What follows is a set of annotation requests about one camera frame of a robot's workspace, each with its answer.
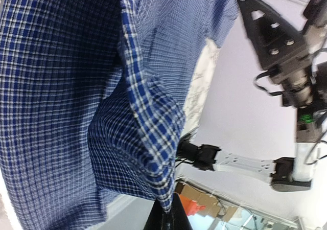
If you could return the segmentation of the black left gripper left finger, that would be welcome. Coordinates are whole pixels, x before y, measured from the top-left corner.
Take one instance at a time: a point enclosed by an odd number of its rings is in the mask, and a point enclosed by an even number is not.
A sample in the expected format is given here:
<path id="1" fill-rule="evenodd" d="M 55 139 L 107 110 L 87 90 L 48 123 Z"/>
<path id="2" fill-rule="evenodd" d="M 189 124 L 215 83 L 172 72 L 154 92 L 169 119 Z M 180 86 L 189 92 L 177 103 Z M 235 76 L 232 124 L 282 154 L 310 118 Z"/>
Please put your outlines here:
<path id="1" fill-rule="evenodd" d="M 192 226 L 184 211 L 177 193 L 173 194 L 171 208 L 165 212 L 158 200 L 154 201 L 149 217 L 146 221 L 146 230 L 192 230 Z"/>

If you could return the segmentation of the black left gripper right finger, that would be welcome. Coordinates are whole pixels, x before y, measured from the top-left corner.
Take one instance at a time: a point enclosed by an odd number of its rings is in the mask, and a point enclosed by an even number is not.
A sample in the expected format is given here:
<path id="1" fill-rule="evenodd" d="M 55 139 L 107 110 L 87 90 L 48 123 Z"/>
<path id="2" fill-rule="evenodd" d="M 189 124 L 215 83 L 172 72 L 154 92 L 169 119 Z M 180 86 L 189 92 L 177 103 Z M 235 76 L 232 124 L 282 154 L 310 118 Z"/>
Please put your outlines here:
<path id="1" fill-rule="evenodd" d="M 302 34 L 263 0 L 237 0 L 248 39 L 263 70 L 307 54 Z"/>

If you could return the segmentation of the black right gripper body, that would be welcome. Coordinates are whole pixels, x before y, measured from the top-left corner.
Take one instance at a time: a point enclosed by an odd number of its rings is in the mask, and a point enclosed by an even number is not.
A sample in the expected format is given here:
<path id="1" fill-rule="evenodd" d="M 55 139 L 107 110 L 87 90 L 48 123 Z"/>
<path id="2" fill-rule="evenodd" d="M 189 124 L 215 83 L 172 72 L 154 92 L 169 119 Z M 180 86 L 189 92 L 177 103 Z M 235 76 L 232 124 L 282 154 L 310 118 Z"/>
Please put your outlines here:
<path id="1" fill-rule="evenodd" d="M 272 84 L 281 86 L 280 91 L 269 91 L 261 86 L 260 90 L 268 95 L 281 96 L 283 106 L 306 107 L 324 106 L 326 94 L 322 85 L 326 74 L 312 71 L 313 59 L 322 51 L 326 36 L 288 35 L 260 37 L 261 78 L 268 77 Z"/>

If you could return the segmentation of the blue checked shirt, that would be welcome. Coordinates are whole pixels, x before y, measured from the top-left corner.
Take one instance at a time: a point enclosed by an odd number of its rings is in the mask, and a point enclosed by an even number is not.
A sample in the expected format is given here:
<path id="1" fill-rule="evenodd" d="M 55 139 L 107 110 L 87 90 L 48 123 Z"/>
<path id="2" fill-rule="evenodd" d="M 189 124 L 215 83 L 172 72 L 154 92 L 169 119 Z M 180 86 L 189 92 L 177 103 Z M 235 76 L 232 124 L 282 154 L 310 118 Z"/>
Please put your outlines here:
<path id="1" fill-rule="evenodd" d="M 172 207 L 183 107 L 236 0 L 2 0 L 1 172 L 23 229 L 86 229 L 116 194 Z"/>

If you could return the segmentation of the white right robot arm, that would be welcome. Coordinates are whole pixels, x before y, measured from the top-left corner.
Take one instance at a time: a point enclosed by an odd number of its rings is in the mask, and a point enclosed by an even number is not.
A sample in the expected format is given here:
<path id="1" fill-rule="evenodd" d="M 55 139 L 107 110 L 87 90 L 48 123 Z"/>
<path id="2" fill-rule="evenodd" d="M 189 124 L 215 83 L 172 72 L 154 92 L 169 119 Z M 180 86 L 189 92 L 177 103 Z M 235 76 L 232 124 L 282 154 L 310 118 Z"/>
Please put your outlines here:
<path id="1" fill-rule="evenodd" d="M 263 0 L 237 0 L 248 39 L 258 57 L 262 73 L 281 91 L 284 107 L 297 111 L 296 156 L 259 160 L 225 152 L 213 145 L 196 146 L 191 136 L 181 138 L 177 160 L 206 171 L 243 174 L 264 181 L 278 192 L 311 188 L 315 167 L 320 161 L 319 144 L 326 130 L 326 63 L 312 70 L 314 58 L 326 51 L 326 0 L 310 0 L 303 12 L 306 23 L 294 28 Z"/>

